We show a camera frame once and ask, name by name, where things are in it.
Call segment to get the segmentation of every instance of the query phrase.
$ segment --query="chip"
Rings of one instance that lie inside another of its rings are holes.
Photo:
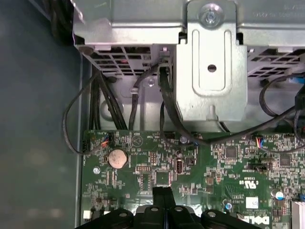
[[[206,192],[214,193],[214,187],[213,186],[207,186],[206,187]]]
[[[273,210],[272,210],[272,215],[275,216],[275,217],[278,216],[278,214],[277,214],[277,209],[273,209]]]
[[[239,212],[239,206],[238,205],[233,205],[233,212]]]
[[[283,210],[278,209],[278,210],[277,210],[277,214],[278,214],[278,216],[283,216]]]
[[[195,160],[195,158],[186,158],[185,161],[188,166],[194,166],[196,160]]]
[[[280,155],[280,166],[290,166],[289,155]]]
[[[169,174],[167,172],[157,172],[157,185],[168,186]]]
[[[214,184],[214,178],[213,177],[207,177],[206,178],[207,185],[211,186]]]
[[[228,146],[225,149],[225,157],[226,158],[237,158],[237,150],[235,146]]]
[[[192,194],[195,194],[195,195],[197,195],[197,194],[198,194],[198,189],[196,189],[196,188],[193,188],[193,189],[192,189]]]

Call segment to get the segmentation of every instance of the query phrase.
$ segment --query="capacitor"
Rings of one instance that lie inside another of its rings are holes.
[[[284,199],[284,193],[277,188],[272,189],[271,196],[276,198],[277,200],[283,200]]]
[[[120,169],[127,163],[127,154],[122,149],[115,149],[108,156],[108,163],[112,168]]]
[[[281,192],[281,191],[277,192],[277,193],[275,194],[275,198],[276,198],[277,200],[283,200],[283,199],[284,199],[284,193]]]
[[[223,200],[223,205],[224,205],[225,209],[227,209],[227,210],[232,209],[232,204],[227,199]]]

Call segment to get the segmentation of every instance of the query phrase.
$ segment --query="colored wires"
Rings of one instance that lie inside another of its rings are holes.
[[[107,145],[108,145],[108,142],[109,142],[109,136],[107,135],[104,139],[103,139],[103,141],[102,141],[102,143],[101,143],[101,146],[104,148],[104,147],[106,147]]]
[[[256,143],[257,143],[257,147],[260,149],[263,147],[264,139],[257,137]]]

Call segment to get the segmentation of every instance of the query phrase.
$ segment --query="connector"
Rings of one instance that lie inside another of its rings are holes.
[[[301,111],[305,109],[305,85],[299,90],[295,96],[295,110]]]

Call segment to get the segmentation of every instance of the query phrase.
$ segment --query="integrated circuit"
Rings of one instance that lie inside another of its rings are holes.
[[[168,172],[156,172],[156,184],[158,186],[168,186],[169,185],[169,174]]]
[[[207,177],[206,178],[206,184],[211,186],[214,184],[214,178],[213,177]]]
[[[151,190],[151,174],[144,173],[141,174],[141,191]]]
[[[186,165],[188,165],[188,166],[194,166],[195,162],[196,162],[196,159],[188,157],[188,158],[185,159],[185,162],[186,162]]]
[[[280,155],[280,166],[290,166],[290,155]]]
[[[235,146],[227,146],[225,148],[225,157],[226,158],[237,158],[237,149]]]

